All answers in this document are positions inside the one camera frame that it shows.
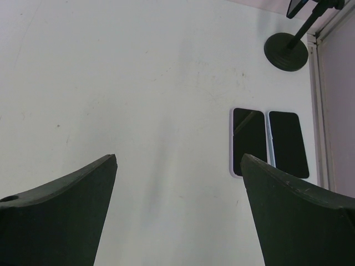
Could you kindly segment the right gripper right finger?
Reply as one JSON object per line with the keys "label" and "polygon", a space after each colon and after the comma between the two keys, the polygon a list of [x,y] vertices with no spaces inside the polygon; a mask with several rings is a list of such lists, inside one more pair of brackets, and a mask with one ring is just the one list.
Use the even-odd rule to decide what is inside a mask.
{"label": "right gripper right finger", "polygon": [[265,265],[354,265],[354,198],[248,154],[241,170]]}

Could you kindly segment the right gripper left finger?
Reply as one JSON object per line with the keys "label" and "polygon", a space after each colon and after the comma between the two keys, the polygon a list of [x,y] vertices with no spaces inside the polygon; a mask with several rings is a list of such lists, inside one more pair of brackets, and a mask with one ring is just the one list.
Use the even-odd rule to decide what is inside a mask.
{"label": "right gripper left finger", "polygon": [[1,265],[93,265],[117,168],[105,155],[1,199]]}

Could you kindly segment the blue-cased smartphone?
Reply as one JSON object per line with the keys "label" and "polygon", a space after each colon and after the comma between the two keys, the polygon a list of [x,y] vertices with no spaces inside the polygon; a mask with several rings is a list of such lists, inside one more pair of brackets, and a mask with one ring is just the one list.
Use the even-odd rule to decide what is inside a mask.
{"label": "blue-cased smartphone", "polygon": [[272,154],[277,169],[300,179],[310,176],[300,120],[293,112],[268,113]]}

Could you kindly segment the black phone stand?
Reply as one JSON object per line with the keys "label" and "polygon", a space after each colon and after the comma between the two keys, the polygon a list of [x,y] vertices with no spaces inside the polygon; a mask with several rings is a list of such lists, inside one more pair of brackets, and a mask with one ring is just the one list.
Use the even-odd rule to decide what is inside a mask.
{"label": "black phone stand", "polygon": [[276,33],[265,42],[264,54],[276,68],[289,72],[303,68],[308,60],[308,49],[301,38],[328,9],[341,10],[345,6],[345,1],[323,0],[316,3],[311,15],[295,35]]}

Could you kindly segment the black smartphone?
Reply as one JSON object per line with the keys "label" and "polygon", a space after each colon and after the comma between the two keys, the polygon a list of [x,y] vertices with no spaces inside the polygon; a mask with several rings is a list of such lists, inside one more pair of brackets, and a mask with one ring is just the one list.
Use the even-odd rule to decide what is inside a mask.
{"label": "black smartphone", "polygon": [[308,0],[290,0],[286,17],[292,19],[305,6]]}

